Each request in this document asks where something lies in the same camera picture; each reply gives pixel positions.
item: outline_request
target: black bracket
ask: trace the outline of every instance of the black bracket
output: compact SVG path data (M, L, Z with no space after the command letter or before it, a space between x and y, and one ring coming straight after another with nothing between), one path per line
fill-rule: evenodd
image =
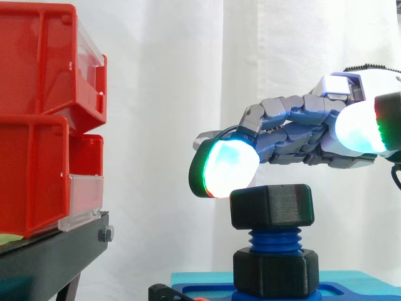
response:
M164 284L155 284L149 288L149 300L148 301L195 301L171 287Z

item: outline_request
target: stacked red bins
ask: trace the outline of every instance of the stacked red bins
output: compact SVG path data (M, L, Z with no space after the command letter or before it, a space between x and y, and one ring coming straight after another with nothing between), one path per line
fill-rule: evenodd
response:
M100 217L106 57L69 4L0 2L0 244Z

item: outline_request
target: black cable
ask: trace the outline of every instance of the black cable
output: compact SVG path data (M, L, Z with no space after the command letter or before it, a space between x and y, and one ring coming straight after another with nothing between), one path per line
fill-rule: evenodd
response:
M232 132L233 130L236 130L238 128L238 125L233 125L232 127L229 127L221 132L215 137L215 139L220 139L223 138L226 134Z
M400 164L394 164L394 166L391 168L391 176L394 180L395 185L397 185L397 187L401 190L401 182L397 176L397 171L401 171Z

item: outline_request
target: glowing fingertip sensor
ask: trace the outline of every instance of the glowing fingertip sensor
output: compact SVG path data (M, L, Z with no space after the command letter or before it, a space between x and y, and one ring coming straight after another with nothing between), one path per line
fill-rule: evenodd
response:
M255 149L242 140L203 141L189 169L189 186L202 198L226 198L246 188L258 168Z
M341 144L352 151L379 154L400 149L400 92L347 106L337 117L335 132Z

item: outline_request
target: white backdrop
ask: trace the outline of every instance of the white backdrop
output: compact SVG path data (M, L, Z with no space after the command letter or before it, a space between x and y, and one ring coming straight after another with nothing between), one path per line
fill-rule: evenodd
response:
M108 123L96 132L115 227L107 252L82 273L77 301L147 300L171 272L231 270L248 238L231 228L226 199L189 190L199 132L238 123L265 97L307 93L349 65L401 67L393 0L70 2L108 56ZM401 285L401 194L389 163L266 165L256 182L311 186L316 222L303 244L322 270Z

